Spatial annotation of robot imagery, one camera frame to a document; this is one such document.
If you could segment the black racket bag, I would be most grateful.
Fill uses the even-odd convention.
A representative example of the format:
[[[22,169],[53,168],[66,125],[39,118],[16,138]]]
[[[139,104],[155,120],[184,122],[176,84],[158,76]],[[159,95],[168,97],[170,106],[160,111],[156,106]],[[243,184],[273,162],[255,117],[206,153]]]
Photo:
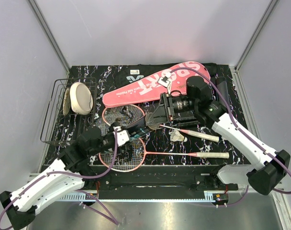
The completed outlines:
[[[124,66],[122,69],[115,75],[114,83],[116,88],[121,88],[130,83],[138,81],[144,77],[147,77],[151,74],[159,72],[164,69],[168,69],[176,65],[175,63],[163,64],[163,65],[129,65]]]

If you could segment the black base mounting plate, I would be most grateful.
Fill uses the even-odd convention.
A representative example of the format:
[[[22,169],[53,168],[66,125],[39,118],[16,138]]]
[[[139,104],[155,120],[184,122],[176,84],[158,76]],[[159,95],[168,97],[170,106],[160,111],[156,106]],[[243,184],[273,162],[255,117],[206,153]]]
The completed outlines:
[[[225,185],[210,175],[193,173],[110,173],[96,180],[100,191],[118,188],[184,188],[192,191],[237,191],[237,184]]]

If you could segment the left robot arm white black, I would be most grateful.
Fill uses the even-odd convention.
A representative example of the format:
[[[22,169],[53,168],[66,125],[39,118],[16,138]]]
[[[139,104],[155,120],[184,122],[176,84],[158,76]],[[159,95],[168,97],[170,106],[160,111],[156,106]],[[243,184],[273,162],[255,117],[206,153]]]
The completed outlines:
[[[97,179],[110,172],[116,156],[113,155],[107,169],[100,174],[95,173],[88,165],[89,156],[108,150],[116,153],[129,140],[127,135],[121,137],[123,132],[120,126],[111,127],[106,135],[102,135],[98,127],[89,128],[28,184],[13,192],[2,192],[0,202],[3,211],[0,214],[0,224],[3,216],[7,216],[11,223],[8,228],[21,230],[32,223],[41,211],[67,193],[82,188],[92,189]]]

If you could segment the pink badminton racket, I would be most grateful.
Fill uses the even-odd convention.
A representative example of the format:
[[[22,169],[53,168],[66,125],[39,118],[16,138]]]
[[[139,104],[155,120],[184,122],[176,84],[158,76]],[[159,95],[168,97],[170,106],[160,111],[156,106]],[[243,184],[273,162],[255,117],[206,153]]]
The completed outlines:
[[[132,172],[138,169],[145,161],[146,155],[167,155],[167,156],[190,156],[195,158],[218,158],[228,159],[228,152],[193,152],[193,153],[171,153],[171,152],[150,152],[146,150],[145,143],[141,140],[134,140],[128,149],[108,150],[99,153],[101,163],[112,168],[116,172]]]
[[[124,106],[119,106],[119,107],[114,107],[114,108],[105,108],[102,113],[102,118],[104,122],[108,125],[112,125],[116,120],[119,119],[121,125],[127,126],[137,121],[144,115],[145,113],[140,107],[130,104],[130,105],[124,105]],[[208,134],[204,134],[204,133],[200,133],[200,132],[192,131],[192,130],[186,130],[186,129],[180,129],[180,128],[170,127],[166,125],[160,125],[160,128],[163,128],[163,127],[169,128],[172,130],[178,130],[181,134],[186,134],[189,137],[202,138],[202,139],[210,140],[213,142],[219,141],[219,137],[217,136],[208,135]]]

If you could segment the pink racket cover bag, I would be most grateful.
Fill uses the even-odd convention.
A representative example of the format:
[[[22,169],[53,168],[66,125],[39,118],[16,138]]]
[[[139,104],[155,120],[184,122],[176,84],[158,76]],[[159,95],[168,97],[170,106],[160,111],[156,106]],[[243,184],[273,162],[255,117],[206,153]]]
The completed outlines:
[[[208,68],[201,63],[187,61],[174,64],[168,68],[165,67],[164,69],[148,76],[144,76],[143,78],[141,78],[139,74],[131,74],[129,75],[130,78],[137,77],[138,80],[130,81],[128,85],[104,94],[102,102],[106,108],[112,108],[121,105],[159,100],[162,93],[168,92],[166,87],[158,83],[159,79],[165,76],[170,78],[170,90],[174,91],[172,95],[185,95],[187,79],[198,75],[198,73],[193,72],[193,70],[206,76],[207,79],[203,81],[208,83],[208,80],[210,79]]]

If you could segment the upper pink badminton racket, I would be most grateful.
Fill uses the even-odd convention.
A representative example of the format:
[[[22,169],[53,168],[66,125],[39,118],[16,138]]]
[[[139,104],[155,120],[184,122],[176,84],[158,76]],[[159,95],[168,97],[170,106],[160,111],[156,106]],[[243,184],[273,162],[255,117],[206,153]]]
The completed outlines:
[[[121,125],[127,126],[137,121],[144,115],[145,113],[140,107],[130,104],[130,105],[124,105],[124,106],[119,106],[119,107],[114,107],[114,108],[105,108],[102,113],[102,118],[104,122],[108,125],[112,125],[116,120],[119,119]],[[160,128],[163,128],[163,127],[169,128],[172,130],[178,130],[181,134],[186,134],[189,137],[202,138],[202,139],[210,140],[213,142],[219,141],[219,137],[217,136],[208,135],[208,134],[204,134],[204,133],[200,133],[200,132],[192,131],[192,130],[186,130],[186,129],[180,129],[180,128],[170,127],[166,125],[160,125]]]

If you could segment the lower pink badminton racket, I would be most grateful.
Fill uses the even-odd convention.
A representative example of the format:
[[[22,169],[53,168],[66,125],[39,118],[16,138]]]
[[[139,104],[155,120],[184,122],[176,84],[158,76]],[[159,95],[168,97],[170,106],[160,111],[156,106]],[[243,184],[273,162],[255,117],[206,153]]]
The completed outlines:
[[[228,152],[193,152],[193,153],[171,153],[171,152],[150,152],[146,150],[145,143],[141,140],[134,140],[128,149],[108,150],[99,153],[101,163],[112,168],[116,172],[132,172],[138,169],[145,161],[146,155],[167,155],[167,156],[190,156],[195,158],[218,158],[228,159]]]

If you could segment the black teal shuttlecock tube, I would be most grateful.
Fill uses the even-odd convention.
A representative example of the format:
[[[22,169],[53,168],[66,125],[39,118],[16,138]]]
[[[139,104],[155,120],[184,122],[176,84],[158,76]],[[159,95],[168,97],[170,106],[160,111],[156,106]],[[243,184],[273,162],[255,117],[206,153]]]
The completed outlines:
[[[152,112],[147,113],[127,126],[121,125],[120,120],[118,119],[114,122],[114,125],[118,125],[122,130],[126,130],[129,136],[129,141],[132,142],[160,128],[160,123],[154,123],[154,121],[152,121],[152,114]]]

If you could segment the white shuttlecock centre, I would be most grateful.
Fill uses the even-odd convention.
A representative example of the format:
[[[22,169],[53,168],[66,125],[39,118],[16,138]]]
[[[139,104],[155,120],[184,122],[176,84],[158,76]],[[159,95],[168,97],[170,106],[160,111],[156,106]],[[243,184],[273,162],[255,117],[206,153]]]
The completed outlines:
[[[172,142],[177,142],[177,141],[186,142],[188,139],[185,136],[183,136],[178,130],[173,130],[170,133],[170,140]]]

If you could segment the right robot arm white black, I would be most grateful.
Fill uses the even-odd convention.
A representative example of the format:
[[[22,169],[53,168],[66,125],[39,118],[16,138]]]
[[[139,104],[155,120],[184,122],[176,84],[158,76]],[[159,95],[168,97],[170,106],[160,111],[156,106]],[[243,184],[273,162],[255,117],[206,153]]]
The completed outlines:
[[[276,151],[245,129],[225,106],[212,99],[208,84],[200,76],[186,80],[186,95],[160,95],[159,106],[147,118],[147,126],[159,126],[171,121],[175,113],[193,111],[198,122],[211,128],[229,141],[249,161],[249,165],[225,165],[210,177],[210,186],[220,190],[226,184],[251,186],[262,195],[268,195],[286,176],[290,163],[287,151]]]

